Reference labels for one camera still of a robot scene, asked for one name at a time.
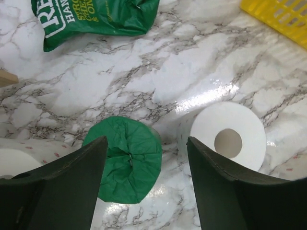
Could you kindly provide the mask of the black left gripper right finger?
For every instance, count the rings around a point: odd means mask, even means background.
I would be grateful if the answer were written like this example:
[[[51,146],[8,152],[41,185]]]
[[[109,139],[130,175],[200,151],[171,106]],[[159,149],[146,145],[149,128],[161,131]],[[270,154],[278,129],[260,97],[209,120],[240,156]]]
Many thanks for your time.
[[[248,169],[187,140],[189,166],[203,230],[304,230],[307,181]]]

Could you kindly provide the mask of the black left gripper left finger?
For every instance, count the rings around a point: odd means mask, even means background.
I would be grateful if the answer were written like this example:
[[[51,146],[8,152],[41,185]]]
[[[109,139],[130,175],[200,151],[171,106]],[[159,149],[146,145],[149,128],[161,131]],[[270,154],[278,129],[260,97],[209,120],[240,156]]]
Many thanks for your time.
[[[99,137],[39,168],[0,181],[2,230],[88,230],[108,142]]]

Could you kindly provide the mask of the green roll with picture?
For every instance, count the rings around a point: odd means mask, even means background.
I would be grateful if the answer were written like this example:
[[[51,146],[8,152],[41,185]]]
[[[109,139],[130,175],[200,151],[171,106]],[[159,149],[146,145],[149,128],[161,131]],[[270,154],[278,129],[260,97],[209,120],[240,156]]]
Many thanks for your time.
[[[101,136],[107,138],[108,148],[98,198],[111,203],[140,203],[161,171],[159,134],[140,121],[111,116],[89,129],[83,145]]]

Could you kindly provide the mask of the wooden shelf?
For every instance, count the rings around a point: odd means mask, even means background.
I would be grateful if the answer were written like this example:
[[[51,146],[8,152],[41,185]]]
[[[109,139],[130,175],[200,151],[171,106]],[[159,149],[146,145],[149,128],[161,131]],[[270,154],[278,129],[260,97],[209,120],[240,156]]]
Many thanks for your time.
[[[0,70],[0,87],[17,84],[18,82],[19,80],[16,75],[9,73],[3,69]]]

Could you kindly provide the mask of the white dotted roll left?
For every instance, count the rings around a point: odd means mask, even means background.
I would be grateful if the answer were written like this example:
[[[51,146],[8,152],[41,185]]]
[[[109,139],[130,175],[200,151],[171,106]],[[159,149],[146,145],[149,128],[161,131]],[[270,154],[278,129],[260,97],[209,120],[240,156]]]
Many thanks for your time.
[[[52,139],[0,139],[0,177],[11,179],[74,152],[68,144]]]

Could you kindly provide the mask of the white dotted roll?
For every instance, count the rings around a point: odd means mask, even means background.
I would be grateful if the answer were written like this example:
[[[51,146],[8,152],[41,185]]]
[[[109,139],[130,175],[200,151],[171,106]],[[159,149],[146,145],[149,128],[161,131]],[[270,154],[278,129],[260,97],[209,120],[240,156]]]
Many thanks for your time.
[[[0,177],[11,179],[74,152],[68,144],[52,139],[0,139]]]
[[[263,123],[250,109],[234,102],[214,103],[182,117],[177,127],[177,147],[183,158],[188,157],[189,137],[254,171],[260,169],[265,158]]]

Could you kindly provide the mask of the white dotted roll middle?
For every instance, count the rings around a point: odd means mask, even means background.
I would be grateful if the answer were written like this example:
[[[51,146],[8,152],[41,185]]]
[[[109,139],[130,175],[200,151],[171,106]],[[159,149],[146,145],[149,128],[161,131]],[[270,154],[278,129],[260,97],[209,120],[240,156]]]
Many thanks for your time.
[[[234,102],[214,103],[182,117],[177,127],[177,147],[183,158],[188,157],[189,137],[254,171],[260,169],[265,158],[263,123],[250,109]]]

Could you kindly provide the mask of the green chips bag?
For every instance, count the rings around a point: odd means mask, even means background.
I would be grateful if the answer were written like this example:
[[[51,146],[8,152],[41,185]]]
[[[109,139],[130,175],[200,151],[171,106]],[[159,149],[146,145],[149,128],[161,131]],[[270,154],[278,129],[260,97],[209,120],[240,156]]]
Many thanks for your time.
[[[33,0],[32,11],[44,32],[43,49],[50,52],[83,33],[139,36],[152,27],[158,0]]]

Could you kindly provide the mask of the yellow plastic basket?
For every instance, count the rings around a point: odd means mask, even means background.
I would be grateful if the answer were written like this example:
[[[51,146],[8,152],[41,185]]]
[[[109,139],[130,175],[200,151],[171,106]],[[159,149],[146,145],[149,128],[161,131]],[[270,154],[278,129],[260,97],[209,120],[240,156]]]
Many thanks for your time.
[[[305,0],[243,0],[240,8],[301,47],[307,47]]]

